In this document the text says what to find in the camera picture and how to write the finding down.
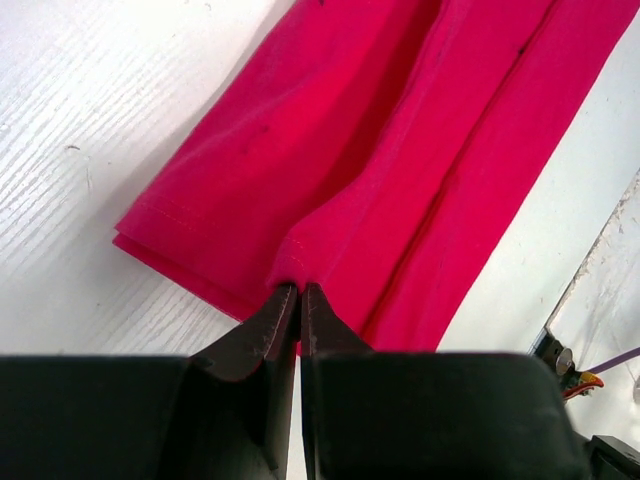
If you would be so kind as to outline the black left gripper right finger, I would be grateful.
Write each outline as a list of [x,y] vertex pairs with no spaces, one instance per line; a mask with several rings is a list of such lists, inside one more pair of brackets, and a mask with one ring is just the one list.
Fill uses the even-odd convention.
[[301,298],[302,427],[312,479],[586,479],[559,388],[509,353],[377,352],[316,285]]

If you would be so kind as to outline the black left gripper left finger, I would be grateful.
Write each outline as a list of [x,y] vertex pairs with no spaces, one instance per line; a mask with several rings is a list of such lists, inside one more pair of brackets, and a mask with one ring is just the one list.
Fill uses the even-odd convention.
[[282,479],[298,291],[192,356],[5,355],[5,479]]

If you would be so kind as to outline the crimson red t shirt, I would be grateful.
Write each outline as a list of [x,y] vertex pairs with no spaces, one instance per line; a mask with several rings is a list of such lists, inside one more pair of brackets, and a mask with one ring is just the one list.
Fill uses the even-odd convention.
[[316,283],[432,350],[638,8],[297,1],[114,242],[238,320]]

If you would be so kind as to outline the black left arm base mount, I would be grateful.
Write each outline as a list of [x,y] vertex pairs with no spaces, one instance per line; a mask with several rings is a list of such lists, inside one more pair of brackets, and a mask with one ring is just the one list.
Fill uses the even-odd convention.
[[[536,338],[529,352],[542,360],[557,378],[563,400],[588,396],[593,390],[605,386],[601,373],[639,357],[639,348],[624,352],[591,369],[576,367],[573,351],[563,345],[547,327]],[[590,479],[638,479],[639,452],[624,441],[611,435],[593,435],[586,438],[576,434],[586,454]]]

